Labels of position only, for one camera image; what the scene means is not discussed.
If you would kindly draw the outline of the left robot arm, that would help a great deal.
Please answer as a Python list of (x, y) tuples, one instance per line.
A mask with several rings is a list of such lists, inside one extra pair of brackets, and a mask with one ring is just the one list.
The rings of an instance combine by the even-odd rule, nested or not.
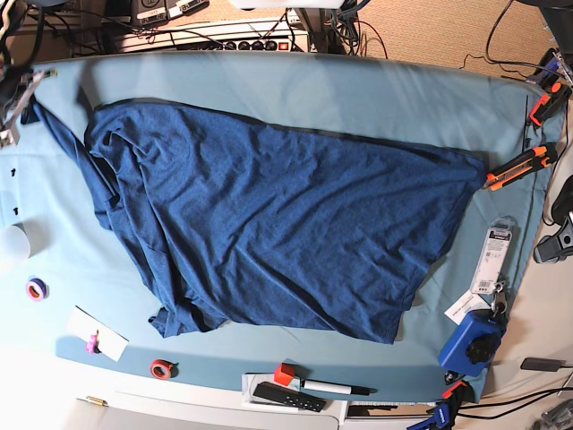
[[(571, 1), (523, 1), (537, 7), (555, 37), (564, 63), (572, 68), (572, 2)], [(537, 263), (564, 261), (572, 255), (572, 176), (562, 186), (551, 208), (552, 220), (559, 230), (552, 236), (544, 236), (534, 249)]]

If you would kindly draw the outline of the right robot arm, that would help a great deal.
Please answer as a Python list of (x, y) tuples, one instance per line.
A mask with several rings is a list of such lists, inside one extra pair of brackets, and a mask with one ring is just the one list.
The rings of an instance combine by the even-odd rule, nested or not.
[[(40, 82), (49, 73), (34, 72), (36, 59), (43, 39), (46, 12), (64, 1), (2, 1), (1, 2), (1, 146), (15, 145), (20, 135), (16, 121), (28, 106)], [(35, 41), (28, 58), (16, 64), (7, 44), (22, 26), (29, 9), (35, 9), (37, 27)]]

